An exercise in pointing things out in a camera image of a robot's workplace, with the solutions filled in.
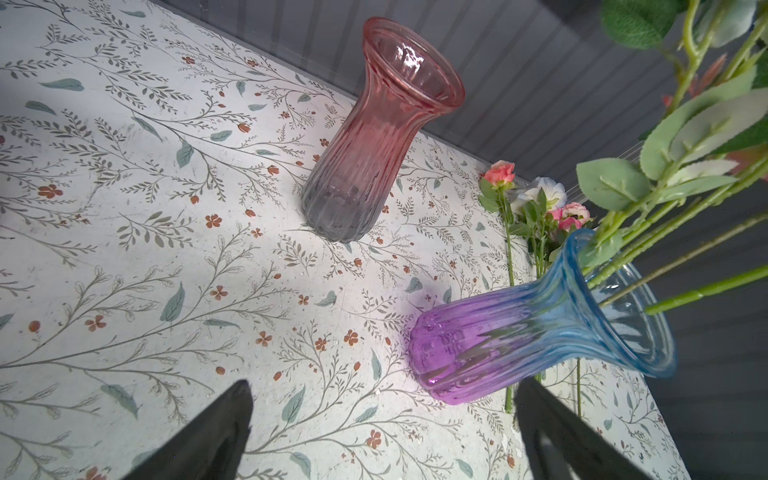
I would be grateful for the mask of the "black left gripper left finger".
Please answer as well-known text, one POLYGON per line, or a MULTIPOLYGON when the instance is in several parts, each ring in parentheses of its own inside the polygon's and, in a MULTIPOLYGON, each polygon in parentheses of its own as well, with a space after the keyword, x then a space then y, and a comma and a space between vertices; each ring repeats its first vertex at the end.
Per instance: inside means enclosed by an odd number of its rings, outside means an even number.
POLYGON ((126 477, 234 479, 250 434, 253 405, 249 383, 236 381, 126 477))

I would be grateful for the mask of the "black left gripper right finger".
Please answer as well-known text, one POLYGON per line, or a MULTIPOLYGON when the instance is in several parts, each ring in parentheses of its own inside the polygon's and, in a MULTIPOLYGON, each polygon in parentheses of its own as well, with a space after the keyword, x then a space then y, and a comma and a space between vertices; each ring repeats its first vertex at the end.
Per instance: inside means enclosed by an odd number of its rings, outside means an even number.
POLYGON ((648 477, 535 379, 519 383, 514 403, 535 479, 648 477))

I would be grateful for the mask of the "purple blue glass vase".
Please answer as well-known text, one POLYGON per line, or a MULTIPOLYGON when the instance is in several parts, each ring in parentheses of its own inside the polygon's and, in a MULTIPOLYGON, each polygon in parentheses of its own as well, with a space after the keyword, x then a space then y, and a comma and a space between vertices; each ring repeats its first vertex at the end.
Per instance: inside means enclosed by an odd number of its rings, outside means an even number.
POLYGON ((596 287, 579 265, 594 233, 571 234, 539 279, 452 301, 421 314, 408 355, 417 382, 434 398, 473 402, 572 358, 602 360, 653 378, 677 370, 677 350, 656 298, 642 286, 609 303, 637 281, 631 265, 596 287))

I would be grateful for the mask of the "cream pink rose stem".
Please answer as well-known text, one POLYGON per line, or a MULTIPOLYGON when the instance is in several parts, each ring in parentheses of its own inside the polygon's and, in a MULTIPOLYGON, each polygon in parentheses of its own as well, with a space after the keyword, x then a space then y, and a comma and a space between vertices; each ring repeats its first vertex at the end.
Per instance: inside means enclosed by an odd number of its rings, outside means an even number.
MULTIPOLYGON (((623 290, 619 291, 618 293, 613 294, 611 297, 600 302, 599 306, 604 307, 614 303, 615 301, 623 298, 624 296, 627 296, 629 293, 639 289, 641 286, 645 286, 650 281, 656 280, 657 278, 676 269, 677 267, 683 265, 689 260, 695 257, 698 257, 709 250, 714 249, 716 246, 719 246, 725 241, 730 240, 731 238, 734 238, 735 236, 747 231, 748 229, 760 223, 765 222, 766 220, 767 220, 767 212, 763 212, 741 222, 740 224, 736 225, 735 227, 731 228, 725 233, 715 237, 712 240, 709 240, 703 243, 701 246, 692 250, 691 252, 677 258, 673 262, 661 268, 654 270, 649 275, 642 277, 640 280, 625 287, 623 290)), ((753 268, 747 272, 743 272, 726 279, 718 280, 708 285, 705 285, 696 289, 691 289, 687 292, 673 296, 661 302, 654 303, 648 307, 645 307, 644 312, 647 315, 651 315, 651 316, 657 315, 672 309, 676 309, 678 307, 682 307, 684 305, 697 302, 704 298, 713 297, 715 295, 718 295, 730 290, 734 290, 736 288, 739 288, 760 280, 764 280, 766 278, 767 278, 767 265, 764 264, 756 268, 753 268)))

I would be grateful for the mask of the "light blue peony flower stem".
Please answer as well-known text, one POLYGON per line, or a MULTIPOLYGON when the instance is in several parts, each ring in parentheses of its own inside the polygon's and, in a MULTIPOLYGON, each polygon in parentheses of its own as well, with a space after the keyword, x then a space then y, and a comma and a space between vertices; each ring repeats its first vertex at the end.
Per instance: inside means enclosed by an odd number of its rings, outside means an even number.
POLYGON ((764 1, 606 1, 601 21, 616 42, 646 50, 684 17, 677 89, 636 162, 602 158, 576 167, 587 200, 605 210, 580 254, 604 277, 704 210, 751 186, 766 157, 739 168, 732 152, 767 142, 767 4, 764 1))

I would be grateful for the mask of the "pink grey glass vase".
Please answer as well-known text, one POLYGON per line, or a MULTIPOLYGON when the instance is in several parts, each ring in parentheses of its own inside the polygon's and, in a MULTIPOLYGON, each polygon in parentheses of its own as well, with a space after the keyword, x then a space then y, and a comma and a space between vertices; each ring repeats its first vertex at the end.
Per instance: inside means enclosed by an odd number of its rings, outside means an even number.
POLYGON ((357 241, 372 229, 416 134, 465 100, 448 60, 390 19, 364 23, 363 53, 364 89, 302 191, 307 224, 331 242, 357 241))

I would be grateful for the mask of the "floral table mat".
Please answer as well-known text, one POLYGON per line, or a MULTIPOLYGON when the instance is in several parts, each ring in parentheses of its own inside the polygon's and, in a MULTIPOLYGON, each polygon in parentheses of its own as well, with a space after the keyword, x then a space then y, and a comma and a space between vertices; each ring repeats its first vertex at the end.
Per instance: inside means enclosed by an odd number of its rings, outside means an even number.
POLYGON ((412 377, 434 306, 508 283, 478 160, 418 135, 371 232, 300 189, 352 101, 147 1, 1 5, 1 475, 119 479, 235 381, 242 479, 527 479, 496 393, 412 377))

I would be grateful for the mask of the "pale pink rose stem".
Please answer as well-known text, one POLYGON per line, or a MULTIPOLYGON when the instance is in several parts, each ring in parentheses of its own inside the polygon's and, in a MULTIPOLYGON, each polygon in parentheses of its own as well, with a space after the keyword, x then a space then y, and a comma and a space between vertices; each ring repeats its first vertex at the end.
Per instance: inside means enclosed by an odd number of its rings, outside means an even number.
MULTIPOLYGON (((554 207, 547 212, 557 230, 566 236, 589 224, 591 214, 586 206, 571 202, 562 207, 554 207)), ((576 363, 576 407, 577 415, 582 416, 581 359, 576 363)))

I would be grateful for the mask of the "white blue rose stem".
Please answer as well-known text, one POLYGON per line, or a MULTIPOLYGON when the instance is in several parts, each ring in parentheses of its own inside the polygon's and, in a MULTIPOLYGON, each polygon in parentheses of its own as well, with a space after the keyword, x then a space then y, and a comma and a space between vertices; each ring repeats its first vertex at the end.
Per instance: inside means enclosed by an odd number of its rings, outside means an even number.
POLYGON ((549 269, 552 252, 563 242, 558 224, 566 200, 564 186, 549 177, 535 178, 512 197, 509 232, 525 241, 537 278, 549 269))

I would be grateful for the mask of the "magenta rose stem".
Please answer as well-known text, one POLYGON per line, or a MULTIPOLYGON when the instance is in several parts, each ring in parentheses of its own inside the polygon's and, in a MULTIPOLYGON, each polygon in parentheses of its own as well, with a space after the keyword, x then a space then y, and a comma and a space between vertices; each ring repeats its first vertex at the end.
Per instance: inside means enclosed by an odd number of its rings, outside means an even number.
POLYGON ((510 210, 510 203, 506 192, 515 187, 515 165, 511 162, 499 160, 494 163, 480 180, 481 196, 478 198, 480 204, 485 210, 491 213, 499 213, 501 216, 502 227, 504 228, 505 245, 507 254, 507 273, 509 284, 515 285, 512 253, 511 253, 511 235, 509 226, 513 216, 510 210))

